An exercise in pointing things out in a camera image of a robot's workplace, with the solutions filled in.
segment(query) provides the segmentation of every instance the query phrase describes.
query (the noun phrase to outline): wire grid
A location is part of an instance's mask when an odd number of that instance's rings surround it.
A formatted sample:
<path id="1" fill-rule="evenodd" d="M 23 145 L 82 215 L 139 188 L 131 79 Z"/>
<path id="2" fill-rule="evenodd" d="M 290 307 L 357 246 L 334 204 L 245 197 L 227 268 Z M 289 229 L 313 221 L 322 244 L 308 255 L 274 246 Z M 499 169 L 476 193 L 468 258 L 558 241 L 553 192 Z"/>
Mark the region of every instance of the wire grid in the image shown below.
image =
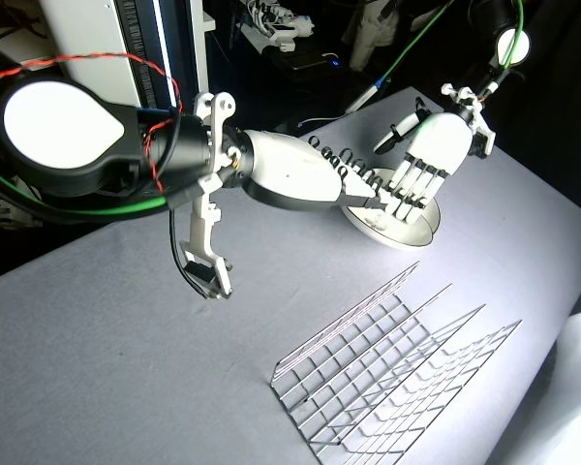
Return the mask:
<path id="1" fill-rule="evenodd" d="M 453 379 L 448 375 L 457 368 L 457 375 L 473 375 L 479 366 L 466 367 L 480 359 L 481 349 L 494 341 L 501 344 L 509 335 L 508 329 L 511 332 L 518 326 L 506 326 L 453 354 L 446 352 L 443 344 L 483 306 L 429 331 L 417 316 L 449 286 L 410 311 L 394 293 L 416 266 L 403 271 L 276 365 L 271 387 L 322 464 L 396 463 L 428 427 L 414 426 L 417 418 L 423 415 L 422 420 L 426 420 L 434 415 L 432 422 L 451 400 L 440 401 L 438 406 L 431 402 L 419 412 L 427 398 L 436 399 L 431 395 L 433 390 L 428 397 L 421 397 L 421 393 L 436 380 L 440 386 L 442 373 L 450 383 Z M 504 337 L 500 336 L 502 331 L 507 332 Z M 474 356 L 469 357 L 466 350 Z M 428 387 L 413 387 L 418 380 Z M 456 384 L 458 389 L 447 388 L 446 393 L 453 393 L 453 398 L 467 381 Z M 407 429 L 400 429 L 407 424 Z"/>

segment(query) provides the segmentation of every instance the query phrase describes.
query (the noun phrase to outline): gray table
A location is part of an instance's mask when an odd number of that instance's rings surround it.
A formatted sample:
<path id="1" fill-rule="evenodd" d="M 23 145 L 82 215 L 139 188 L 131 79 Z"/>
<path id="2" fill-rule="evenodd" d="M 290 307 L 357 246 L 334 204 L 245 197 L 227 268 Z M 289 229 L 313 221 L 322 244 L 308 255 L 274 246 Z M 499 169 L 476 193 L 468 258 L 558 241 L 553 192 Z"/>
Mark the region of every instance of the gray table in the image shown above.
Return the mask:
<path id="1" fill-rule="evenodd" d="M 367 154 L 416 95 L 321 139 Z M 523 319 L 406 457 L 482 463 L 580 294 L 581 210 L 499 149 L 466 161 L 438 200 L 435 242 L 400 252 L 336 209 L 221 193 L 214 245 L 234 264 L 230 301 L 204 302 L 181 281 L 166 215 L 108 226 L 1 277 L 0 464 L 315 464 L 268 386 L 274 364 L 417 260 L 401 293 L 409 306 L 453 282 L 440 318 L 487 303 L 478 334 Z"/>

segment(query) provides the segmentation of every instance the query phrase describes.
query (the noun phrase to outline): green wire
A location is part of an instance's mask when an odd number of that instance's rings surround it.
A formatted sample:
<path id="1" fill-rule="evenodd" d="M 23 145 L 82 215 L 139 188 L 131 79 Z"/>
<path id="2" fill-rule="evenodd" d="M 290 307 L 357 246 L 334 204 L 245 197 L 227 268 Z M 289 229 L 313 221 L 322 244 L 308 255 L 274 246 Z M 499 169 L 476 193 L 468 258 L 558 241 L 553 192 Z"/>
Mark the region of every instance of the green wire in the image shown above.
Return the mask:
<path id="1" fill-rule="evenodd" d="M 514 57 L 514 50 L 516 49 L 516 45 L 519 42 L 519 37 L 523 32 L 523 0 L 517 0 L 516 2 L 518 11 L 519 11 L 519 22 L 516 25 L 516 33 L 514 34 L 514 40 L 512 41 L 512 45 L 510 46 L 510 51 L 507 53 L 507 57 L 504 63 L 504 69 L 507 70 L 511 63 L 512 58 Z"/>
<path id="2" fill-rule="evenodd" d="M 426 32 L 433 26 L 433 24 L 437 22 L 437 19 L 439 19 L 443 15 L 445 10 L 447 10 L 447 8 L 452 3 L 454 3 L 454 0 L 449 0 L 445 5 L 441 7 L 441 9 L 437 12 L 436 15 L 431 17 L 430 21 L 426 23 L 422 30 L 419 31 L 419 33 L 413 38 L 413 40 L 405 47 L 405 49 L 400 53 L 398 58 L 396 58 L 396 61 L 394 61 L 394 63 L 389 67 L 389 69 L 385 72 L 385 74 L 381 77 L 380 80 L 385 80 L 390 75 L 390 73 L 396 69 L 396 67 L 400 64 L 403 58 L 405 58 L 407 53 L 409 53 L 409 50 L 411 50 L 413 46 L 417 43 L 417 41 L 419 41 L 422 38 L 422 36 L 426 34 Z"/>
<path id="3" fill-rule="evenodd" d="M 31 194 L 19 190 L 16 186 L 14 186 L 11 182 L 9 182 L 7 179 L 2 177 L 1 175 L 0 175 L 0 182 L 2 184 L 4 184 L 6 187 L 8 187 L 9 189 L 21 194 L 22 196 L 30 199 L 31 201 L 33 201 L 35 203 L 38 203 L 39 205 L 51 207 L 51 205 L 48 205 L 47 203 L 43 203 L 42 201 L 39 201 Z M 65 210 L 65 209 L 63 209 L 62 211 L 64 211 L 65 213 L 76 213 L 76 214 L 80 214 L 80 215 L 114 216 L 114 215 L 123 215 L 123 214 L 146 211 L 146 210 L 154 209 L 154 208 L 157 208 L 160 206 L 164 206 L 165 204 L 166 204 L 166 198 L 158 197 L 158 198 L 151 199 L 148 201 L 139 201 L 138 203 L 132 203 L 130 205 L 124 205 L 124 206 L 116 206 L 114 208 L 101 208 L 99 210 Z"/>

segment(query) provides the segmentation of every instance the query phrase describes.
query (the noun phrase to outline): wire rack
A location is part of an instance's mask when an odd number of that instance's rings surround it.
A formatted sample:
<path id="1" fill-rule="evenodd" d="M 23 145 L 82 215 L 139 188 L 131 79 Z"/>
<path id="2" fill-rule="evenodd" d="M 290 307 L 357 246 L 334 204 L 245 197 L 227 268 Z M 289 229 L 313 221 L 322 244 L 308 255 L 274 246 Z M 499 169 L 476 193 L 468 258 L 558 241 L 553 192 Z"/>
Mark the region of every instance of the wire rack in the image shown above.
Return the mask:
<path id="1" fill-rule="evenodd" d="M 278 362 L 284 409 L 323 465 L 393 464 L 520 322 L 448 352 L 444 344 L 484 306 L 428 330 L 396 295 L 418 263 Z"/>

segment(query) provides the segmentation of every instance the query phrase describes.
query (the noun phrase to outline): led light strip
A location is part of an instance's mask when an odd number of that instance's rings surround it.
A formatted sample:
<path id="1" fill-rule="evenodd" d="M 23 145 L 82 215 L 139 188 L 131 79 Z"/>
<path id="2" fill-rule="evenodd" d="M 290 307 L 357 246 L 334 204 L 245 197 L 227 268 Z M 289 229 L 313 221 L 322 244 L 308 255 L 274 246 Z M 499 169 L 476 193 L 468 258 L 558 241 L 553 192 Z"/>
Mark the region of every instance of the led light strip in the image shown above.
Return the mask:
<path id="1" fill-rule="evenodd" d="M 155 11 L 157 35 L 159 37 L 159 43 L 162 48 L 162 59 L 164 60 L 164 71 L 166 72 L 166 81 L 168 83 L 170 103 L 173 107 L 176 107 L 176 98 L 174 97 L 174 89 L 172 88 L 172 71 L 170 70 L 170 60 L 168 58 L 168 49 L 166 47 L 166 33 L 164 31 L 164 22 L 162 21 L 162 10 L 159 6 L 159 0 L 153 0 L 153 10 Z"/>

